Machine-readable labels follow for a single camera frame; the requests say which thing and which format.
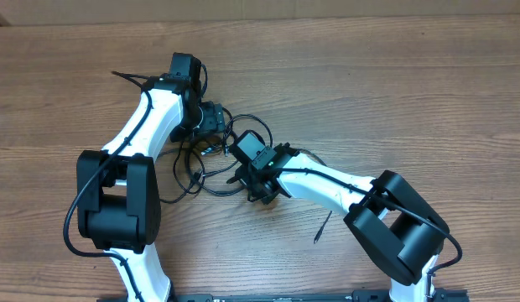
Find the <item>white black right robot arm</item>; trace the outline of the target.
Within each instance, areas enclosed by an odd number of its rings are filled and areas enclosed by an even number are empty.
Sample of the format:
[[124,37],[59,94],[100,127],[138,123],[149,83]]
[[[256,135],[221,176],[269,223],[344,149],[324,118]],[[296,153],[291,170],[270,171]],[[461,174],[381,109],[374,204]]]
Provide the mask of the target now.
[[343,173],[287,143],[269,147],[250,131],[230,152],[240,163],[230,181],[242,183],[251,202],[268,204],[284,195],[343,216],[368,257],[391,279],[390,300],[434,299],[431,270],[450,229],[400,174]]

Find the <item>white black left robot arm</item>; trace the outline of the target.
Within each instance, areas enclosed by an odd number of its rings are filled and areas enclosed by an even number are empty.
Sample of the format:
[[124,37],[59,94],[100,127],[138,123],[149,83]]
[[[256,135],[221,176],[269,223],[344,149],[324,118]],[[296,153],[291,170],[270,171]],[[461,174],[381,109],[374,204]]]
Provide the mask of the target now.
[[221,105],[202,100],[207,71],[191,54],[175,53],[159,76],[122,74],[141,90],[139,105],[121,132],[76,163],[77,196],[66,220],[76,217],[82,237],[110,258],[127,289],[127,301],[173,301],[155,240],[161,201],[154,168],[167,141],[206,138],[225,129]]

